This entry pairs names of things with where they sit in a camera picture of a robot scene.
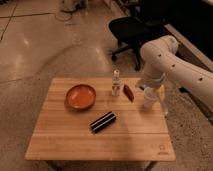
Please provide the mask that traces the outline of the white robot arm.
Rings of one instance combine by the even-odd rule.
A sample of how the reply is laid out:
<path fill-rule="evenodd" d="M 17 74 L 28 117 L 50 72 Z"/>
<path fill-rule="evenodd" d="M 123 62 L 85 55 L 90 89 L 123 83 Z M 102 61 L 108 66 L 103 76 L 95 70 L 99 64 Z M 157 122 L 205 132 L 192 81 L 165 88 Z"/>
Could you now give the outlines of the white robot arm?
<path fill-rule="evenodd" d="M 171 77 L 213 111 L 213 73 L 178 58 L 178 47 L 171 35 L 143 44 L 140 55 L 145 65 L 139 84 L 159 88 L 166 76 Z"/>

